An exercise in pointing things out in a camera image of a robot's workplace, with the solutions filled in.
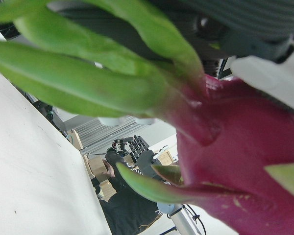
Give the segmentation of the left robot hand white fingers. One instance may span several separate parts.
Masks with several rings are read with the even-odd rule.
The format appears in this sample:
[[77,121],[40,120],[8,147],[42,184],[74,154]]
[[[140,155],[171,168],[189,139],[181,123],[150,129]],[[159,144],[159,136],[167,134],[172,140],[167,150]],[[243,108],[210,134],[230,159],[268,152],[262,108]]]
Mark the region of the left robot hand white fingers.
[[169,19],[202,57],[234,56],[233,74],[264,102],[294,113],[294,0],[128,1],[131,13],[155,27],[155,16]]

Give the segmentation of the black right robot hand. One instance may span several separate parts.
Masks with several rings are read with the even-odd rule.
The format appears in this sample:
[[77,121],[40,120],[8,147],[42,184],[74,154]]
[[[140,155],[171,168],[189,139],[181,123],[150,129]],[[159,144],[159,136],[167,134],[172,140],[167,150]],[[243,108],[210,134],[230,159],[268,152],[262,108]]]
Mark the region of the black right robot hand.
[[141,136],[116,139],[112,142],[112,148],[133,170],[153,179],[163,180],[152,168],[153,165],[161,165],[161,162],[154,157],[156,154],[149,150],[149,145]]

